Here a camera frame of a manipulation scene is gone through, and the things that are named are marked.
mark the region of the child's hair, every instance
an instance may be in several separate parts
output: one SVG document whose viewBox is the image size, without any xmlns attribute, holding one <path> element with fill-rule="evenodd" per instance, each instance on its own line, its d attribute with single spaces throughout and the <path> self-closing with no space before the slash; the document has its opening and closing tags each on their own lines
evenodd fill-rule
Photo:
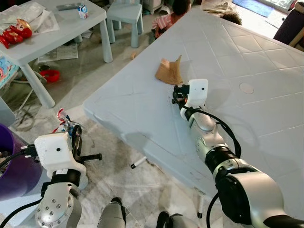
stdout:
<svg viewBox="0 0 304 228">
<path fill-rule="evenodd" d="M 181 16 L 187 13 L 190 0 L 174 0 L 172 9 L 175 15 Z"/>
<path fill-rule="evenodd" d="M 224 13 L 221 18 L 236 23 L 238 25 L 242 25 L 242 19 L 240 18 L 239 14 L 236 12 L 232 13 Z"/>
</svg>

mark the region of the pink striped shirt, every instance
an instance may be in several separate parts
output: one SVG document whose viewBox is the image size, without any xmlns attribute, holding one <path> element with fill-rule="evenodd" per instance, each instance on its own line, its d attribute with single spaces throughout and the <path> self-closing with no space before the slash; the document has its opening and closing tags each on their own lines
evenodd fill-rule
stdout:
<svg viewBox="0 0 304 228">
<path fill-rule="evenodd" d="M 160 29 L 170 28 L 173 23 L 171 21 L 171 14 L 160 16 L 152 22 L 152 29 L 156 29 L 156 26 L 159 26 Z"/>
</svg>

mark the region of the white plastic table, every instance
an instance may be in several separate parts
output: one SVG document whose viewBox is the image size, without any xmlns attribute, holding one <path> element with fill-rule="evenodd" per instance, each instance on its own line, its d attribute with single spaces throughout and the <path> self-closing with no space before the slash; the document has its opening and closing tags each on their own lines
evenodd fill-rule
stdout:
<svg viewBox="0 0 304 228">
<path fill-rule="evenodd" d="M 28 62 L 76 38 L 98 23 L 100 23 L 104 61 L 109 63 L 112 62 L 113 58 L 105 23 L 106 12 L 103 8 L 90 1 L 85 1 L 89 17 L 81 19 L 76 9 L 58 11 L 56 8 L 57 5 L 75 3 L 75 0 L 35 0 L 35 2 L 54 13 L 60 30 L 34 35 L 22 43 L 11 46 L 9 49 L 0 45 L 0 54 L 20 66 L 42 105 L 51 108 L 55 105 L 55 102 L 38 80 Z"/>
<path fill-rule="evenodd" d="M 192 9 L 93 93 L 83 104 L 86 114 L 213 196 L 211 173 L 171 103 L 173 86 L 154 76 L 162 58 L 179 55 L 184 83 L 209 80 L 207 111 L 231 127 L 242 158 L 277 181 L 286 211 L 304 219 L 304 53 L 296 49 Z"/>
</svg>

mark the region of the floor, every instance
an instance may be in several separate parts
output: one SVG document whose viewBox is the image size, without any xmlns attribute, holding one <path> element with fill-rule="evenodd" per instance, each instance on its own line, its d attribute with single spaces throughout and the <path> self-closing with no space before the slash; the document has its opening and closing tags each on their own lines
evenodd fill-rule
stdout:
<svg viewBox="0 0 304 228">
<path fill-rule="evenodd" d="M 213 4 L 215 2 L 212 0 L 205 2 L 206 7 Z M 273 37 L 276 29 L 266 23 L 264 18 L 243 8 L 236 7 L 236 10 L 243 18 L 244 27 Z M 52 69 L 58 69 L 61 73 L 59 81 L 46 85 L 56 102 L 55 107 L 42 107 L 36 96 L 32 95 L 18 113 L 16 123 L 11 126 L 11 130 L 27 142 L 33 143 L 39 135 L 50 133 L 58 126 L 56 113 L 62 107 L 74 121 L 83 126 L 83 153 L 102 153 L 102 161 L 92 161 L 86 165 L 89 185 L 80 196 L 83 212 L 79 224 L 83 226 L 79 227 L 96 227 L 102 208 L 114 196 L 121 197 L 127 208 L 128 228 L 156 227 L 157 216 L 162 210 L 171 214 L 184 214 L 196 221 L 201 228 L 206 227 L 206 210 L 210 202 L 208 196 L 204 197 L 203 219 L 198 219 L 196 191 L 185 187 L 148 162 L 132 170 L 130 165 L 141 158 L 141 155 L 111 132 L 89 120 L 81 106 L 86 98 L 131 61 L 130 55 L 134 51 L 139 54 L 149 45 L 148 32 L 156 16 L 143 17 L 145 33 L 140 36 L 140 47 L 137 49 L 130 46 L 131 26 L 124 24 L 122 30 L 115 32 L 116 42 L 111 45 L 114 60 L 110 64 L 103 62 L 100 35 L 98 27 L 95 27 L 92 37 L 84 38 L 79 45 L 79 59 L 49 63 Z M 32 67 L 37 69 L 38 63 L 33 62 Z M 12 84 L 9 89 L 2 89 L 0 95 L 16 111 L 29 91 L 28 85 Z M 212 210 L 211 223 L 215 228 L 240 227 L 232 224 L 222 214 L 219 204 Z M 35 227 L 35 223 L 30 219 L 19 227 Z"/>
</svg>

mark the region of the child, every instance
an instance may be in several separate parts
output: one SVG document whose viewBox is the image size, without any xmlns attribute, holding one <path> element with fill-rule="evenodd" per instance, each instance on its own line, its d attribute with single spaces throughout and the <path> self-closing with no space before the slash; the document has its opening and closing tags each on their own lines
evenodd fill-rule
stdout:
<svg viewBox="0 0 304 228">
<path fill-rule="evenodd" d="M 190 0 L 175 0 L 172 9 L 173 13 L 165 16 L 158 17 L 152 22 L 152 43 L 161 34 L 167 31 L 172 25 L 174 25 L 182 16 L 185 15 L 191 8 Z"/>
<path fill-rule="evenodd" d="M 224 13 L 222 16 L 220 16 L 221 18 L 231 21 L 233 23 L 236 23 L 238 25 L 242 25 L 242 19 L 240 18 L 239 14 L 236 12 L 232 12 L 232 13 Z"/>
</svg>

